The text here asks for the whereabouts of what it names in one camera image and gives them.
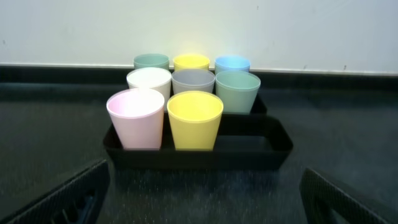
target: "black countertop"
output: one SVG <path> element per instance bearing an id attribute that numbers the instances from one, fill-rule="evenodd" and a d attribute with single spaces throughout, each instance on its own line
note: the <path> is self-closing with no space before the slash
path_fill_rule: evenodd
<path id="1" fill-rule="evenodd" d="M 0 85 L 0 197 L 104 157 L 106 100 L 125 85 Z M 294 142 L 280 170 L 115 170 L 98 223 L 306 223 L 314 167 L 398 211 L 398 93 L 261 90 Z"/>

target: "tray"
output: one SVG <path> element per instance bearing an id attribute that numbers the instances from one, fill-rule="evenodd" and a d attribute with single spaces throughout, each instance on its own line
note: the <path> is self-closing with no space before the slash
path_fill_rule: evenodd
<path id="1" fill-rule="evenodd" d="M 223 114 L 213 151 L 176 151 L 167 113 L 159 151 L 123 150 L 113 125 L 103 144 L 122 169 L 276 170 L 293 148 L 281 123 L 265 114 Z"/>

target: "green cup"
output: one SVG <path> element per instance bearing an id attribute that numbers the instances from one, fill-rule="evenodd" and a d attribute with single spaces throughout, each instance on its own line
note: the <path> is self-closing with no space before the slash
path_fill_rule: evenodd
<path id="1" fill-rule="evenodd" d="M 162 54 L 143 54 L 134 58 L 134 69 L 155 67 L 169 69 L 169 57 Z"/>
<path id="2" fill-rule="evenodd" d="M 224 112 L 249 114 L 259 91 L 259 77 L 244 71 L 224 71 L 216 75 L 216 94 Z"/>

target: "white wall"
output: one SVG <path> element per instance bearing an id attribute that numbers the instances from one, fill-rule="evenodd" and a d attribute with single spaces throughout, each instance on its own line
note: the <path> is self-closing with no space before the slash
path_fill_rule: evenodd
<path id="1" fill-rule="evenodd" d="M 1 64 L 131 66 L 148 52 L 398 72 L 398 0 L 0 0 Z"/>

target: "cup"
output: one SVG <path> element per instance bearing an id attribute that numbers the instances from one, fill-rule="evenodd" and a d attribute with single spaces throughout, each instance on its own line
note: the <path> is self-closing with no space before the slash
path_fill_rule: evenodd
<path id="1" fill-rule="evenodd" d="M 223 102 L 204 91 L 185 91 L 167 103 L 175 148 L 212 151 L 220 126 Z"/>
<path id="2" fill-rule="evenodd" d="M 198 68 L 209 70 L 210 59 L 200 54 L 185 54 L 174 58 L 174 70 Z"/>
<path id="3" fill-rule="evenodd" d="M 164 97 L 166 104 L 170 98 L 172 74 L 163 68 L 140 68 L 127 75 L 129 88 L 151 88 Z"/>
<path id="4" fill-rule="evenodd" d="M 172 74 L 174 94 L 183 91 L 213 92 L 216 77 L 210 71 L 202 69 L 183 69 Z"/>
<path id="5" fill-rule="evenodd" d="M 155 67 L 169 69 L 169 57 L 162 54 L 143 54 L 134 58 L 134 69 Z"/>
<path id="6" fill-rule="evenodd" d="M 160 149 L 164 97 L 158 91 L 135 88 L 111 96 L 106 109 L 125 150 Z"/>
<path id="7" fill-rule="evenodd" d="M 218 57 L 215 62 L 215 73 L 223 71 L 244 71 L 249 72 L 250 61 L 237 55 L 226 55 Z"/>
<path id="8" fill-rule="evenodd" d="M 260 79 L 248 72 L 225 71 L 216 75 L 216 94 L 225 113 L 249 114 L 260 88 Z"/>

